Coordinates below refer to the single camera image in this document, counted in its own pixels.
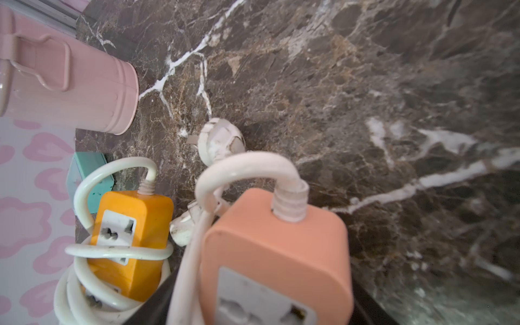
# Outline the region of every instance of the white marble vein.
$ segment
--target white marble vein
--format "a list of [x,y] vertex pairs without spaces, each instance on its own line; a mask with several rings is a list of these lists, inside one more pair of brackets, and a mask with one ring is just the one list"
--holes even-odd
[[333,207],[329,210],[332,212],[352,214],[354,211],[375,202],[385,204],[402,201],[411,198],[418,191],[459,183],[493,173],[495,170],[508,169],[517,162],[520,162],[520,147],[500,149],[498,150],[498,155],[492,159],[482,159],[449,173],[423,176],[388,193],[372,195],[360,200],[356,204],[351,204],[346,207]]
[[390,152],[385,144],[386,130],[384,123],[376,118],[370,118],[366,122],[366,125],[370,131],[370,140],[376,147],[383,150],[388,168],[393,169],[395,162],[390,156]]
[[81,16],[81,19],[83,19],[85,25],[87,25],[88,27],[88,30],[90,30],[92,36],[94,36],[98,40],[105,52],[107,51],[107,48],[105,47],[106,44],[111,45],[113,48],[115,48],[115,45],[114,43],[112,43],[112,41],[103,39],[103,36],[101,35],[101,33],[99,33],[99,28],[94,32],[94,30],[90,27],[90,24],[85,20],[85,17]]
[[417,156],[413,157],[410,160],[417,160],[425,157],[428,154],[429,150],[437,144],[441,144],[444,147],[444,149],[451,153],[463,155],[468,151],[468,149],[470,149],[472,145],[478,142],[477,139],[475,139],[471,135],[442,129],[418,129],[417,131],[425,135],[427,137],[427,140],[421,145],[421,152],[419,152]]
[[[175,74],[176,67],[183,64],[193,54],[200,54],[200,51],[202,51],[203,49],[206,48],[213,33],[215,31],[219,30],[222,27],[222,25],[224,24],[224,22],[226,21],[226,19],[228,19],[239,6],[243,5],[245,3],[245,1],[246,0],[236,0],[229,7],[229,9],[219,18],[219,20],[211,27],[210,31],[202,38],[201,42],[197,45],[197,47],[195,49],[187,51],[186,53],[184,53],[180,58],[178,58],[175,61],[172,61],[171,56],[168,56],[166,58],[166,62],[165,62],[166,66],[167,66],[167,72],[161,79],[157,80],[153,86],[151,86],[150,88],[148,88],[147,90],[142,92],[139,95],[139,100],[141,100],[142,98],[144,98],[146,95],[148,95],[151,92],[159,92],[159,97],[161,98],[163,104],[168,108],[170,117],[173,118],[173,113],[172,113],[170,103],[166,100],[166,98],[163,95],[164,84],[166,83],[166,81],[168,80],[168,78],[170,76]],[[206,102],[206,107],[207,107],[208,103],[209,103],[209,97],[207,96],[206,91],[203,91],[201,93],[201,95],[204,98],[204,101]]]
[[200,83],[199,83],[199,90],[197,91],[197,96],[202,96],[202,98],[204,99],[204,102],[206,104],[207,117],[210,119],[213,111],[211,109],[210,98],[207,95],[206,88],[205,88],[206,78],[207,78],[207,60],[204,57],[202,59],[202,61],[200,61]]

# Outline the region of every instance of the marble countertop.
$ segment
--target marble countertop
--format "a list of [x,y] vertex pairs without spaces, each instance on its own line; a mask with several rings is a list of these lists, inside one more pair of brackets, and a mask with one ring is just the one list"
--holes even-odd
[[[141,92],[125,134],[78,130],[77,151],[154,159],[178,216],[204,167],[186,137],[226,118],[344,220],[399,323],[518,324],[518,0],[92,0],[77,29]],[[226,198],[252,185],[272,188]]]

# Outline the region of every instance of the pink metal canister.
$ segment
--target pink metal canister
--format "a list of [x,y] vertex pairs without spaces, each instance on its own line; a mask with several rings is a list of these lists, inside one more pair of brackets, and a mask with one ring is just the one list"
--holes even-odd
[[119,135],[138,96],[130,63],[0,5],[0,116]]

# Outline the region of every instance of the teal box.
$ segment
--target teal box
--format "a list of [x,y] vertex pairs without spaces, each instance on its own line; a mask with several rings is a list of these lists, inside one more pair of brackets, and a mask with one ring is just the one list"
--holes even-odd
[[[90,173],[97,168],[105,165],[107,160],[105,155],[100,152],[75,152],[70,163],[69,173],[67,174],[67,192],[69,199],[74,207],[74,193],[77,187]],[[90,213],[97,213],[101,197],[114,187],[114,177],[106,177],[99,182],[88,196],[88,210]]]

